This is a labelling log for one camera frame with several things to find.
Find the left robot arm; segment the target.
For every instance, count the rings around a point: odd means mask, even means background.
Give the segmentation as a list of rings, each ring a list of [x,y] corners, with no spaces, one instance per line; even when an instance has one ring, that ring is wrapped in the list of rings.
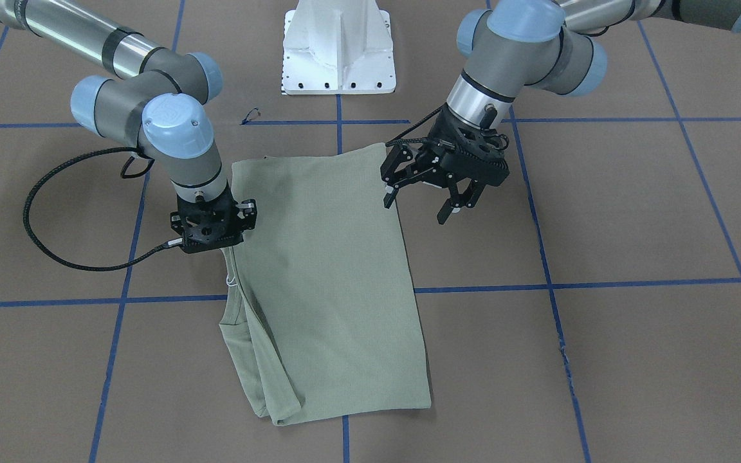
[[[486,187],[509,176],[509,140],[497,126],[521,90],[588,94],[608,69],[595,38],[651,17],[741,34],[741,1],[500,1],[468,13],[457,31],[466,62],[445,103],[428,115],[432,128],[425,137],[401,132],[387,143],[383,205],[390,208],[401,188],[425,183],[449,192],[439,223],[473,208]]]

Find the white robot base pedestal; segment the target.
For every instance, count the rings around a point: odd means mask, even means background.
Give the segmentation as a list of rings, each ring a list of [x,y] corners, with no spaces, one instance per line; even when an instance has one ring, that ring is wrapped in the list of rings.
[[[395,91],[390,15],[376,1],[300,1],[284,14],[283,26],[282,94]]]

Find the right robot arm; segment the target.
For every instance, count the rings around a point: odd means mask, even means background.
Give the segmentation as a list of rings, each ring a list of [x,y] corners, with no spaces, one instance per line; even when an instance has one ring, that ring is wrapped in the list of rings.
[[[255,200],[232,196],[204,109],[223,90],[210,56],[180,55],[73,1],[0,1],[0,24],[108,71],[75,85],[71,113],[83,128],[162,165],[177,195],[170,223],[179,239],[171,246],[188,254],[235,246],[255,227]]]

